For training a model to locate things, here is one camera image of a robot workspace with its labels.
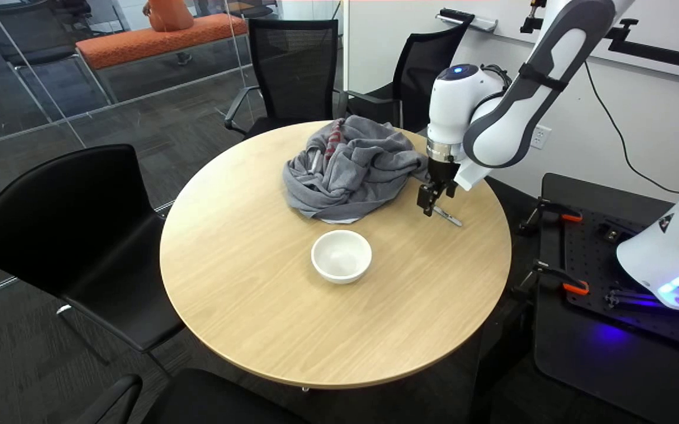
white bowl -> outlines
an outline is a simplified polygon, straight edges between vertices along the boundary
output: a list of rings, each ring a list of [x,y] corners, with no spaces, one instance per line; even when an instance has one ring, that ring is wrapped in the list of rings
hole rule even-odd
[[[335,284],[359,281],[370,256],[370,242],[357,231],[328,231],[312,246],[315,269]]]

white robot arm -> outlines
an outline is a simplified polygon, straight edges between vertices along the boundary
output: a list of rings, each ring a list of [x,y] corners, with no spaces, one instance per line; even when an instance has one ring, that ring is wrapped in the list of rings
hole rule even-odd
[[[431,90],[430,182],[418,204],[431,213],[455,182],[473,188],[493,166],[519,162],[539,119],[632,0],[547,0],[543,32],[506,90],[500,73],[478,66],[443,71]]]
[[[442,193],[455,195],[455,183],[470,191],[491,170],[517,164],[529,152],[539,119],[629,5],[547,0],[540,40],[511,85],[495,67],[467,63],[436,78],[428,128],[430,178],[418,195],[425,213]],[[679,310],[679,203],[620,242],[615,256],[632,281]]]

purple light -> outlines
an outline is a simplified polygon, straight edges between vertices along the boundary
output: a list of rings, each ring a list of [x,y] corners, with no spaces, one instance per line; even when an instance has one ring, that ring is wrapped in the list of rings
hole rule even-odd
[[[598,325],[594,342],[605,347],[620,347],[623,342],[627,342],[627,331],[613,325]]]

chair armrest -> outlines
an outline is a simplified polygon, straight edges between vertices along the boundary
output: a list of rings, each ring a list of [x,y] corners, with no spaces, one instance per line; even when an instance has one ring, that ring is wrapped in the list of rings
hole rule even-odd
[[[363,98],[368,104],[395,104],[395,96],[377,96],[377,95],[365,95],[365,91],[351,91],[346,90],[344,96]]]
[[[101,424],[107,420],[126,424],[141,385],[144,381],[138,375],[114,381],[78,420],[74,420],[74,424]]]
[[[243,90],[238,91],[238,96],[232,100],[232,106],[229,106],[227,112],[224,112],[224,128],[227,128],[227,129],[233,129],[233,131],[240,131],[243,136],[249,136],[249,131],[236,125],[236,116],[238,116],[246,96],[249,96],[251,91],[256,91],[256,90],[260,90],[260,86],[257,86],[257,85],[243,86]]]

white wall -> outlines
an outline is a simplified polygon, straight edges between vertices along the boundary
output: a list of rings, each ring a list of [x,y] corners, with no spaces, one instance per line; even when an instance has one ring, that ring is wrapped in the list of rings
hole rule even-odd
[[[529,14],[529,0],[430,0],[430,1],[440,1],[454,9],[467,9],[473,14],[495,16],[500,19],[500,25],[495,29],[499,34],[517,40],[535,38],[535,32],[534,34],[522,32],[522,25]],[[640,19],[640,23],[632,25],[627,40],[679,50],[679,6],[672,0],[632,0],[632,5],[626,9],[623,16]],[[679,66],[647,62],[629,54],[594,50],[594,57],[623,63],[640,63],[644,67],[658,67],[679,76]]]
[[[435,0],[351,0],[346,86],[370,90],[389,80],[405,34],[442,25],[431,19],[440,9],[442,1]],[[500,63],[515,76],[529,50],[530,45],[519,40],[470,30],[455,62]],[[632,162],[661,183],[679,188],[679,78],[605,59],[593,59],[589,66],[627,138]],[[620,138],[598,104],[585,71],[573,78],[543,125],[553,129],[544,148],[530,150],[524,162],[493,177],[530,195],[540,193],[544,171],[557,171],[651,197],[679,197],[627,170]]]
[[[278,0],[278,16],[280,19],[332,19],[335,6],[338,6],[338,0]]]

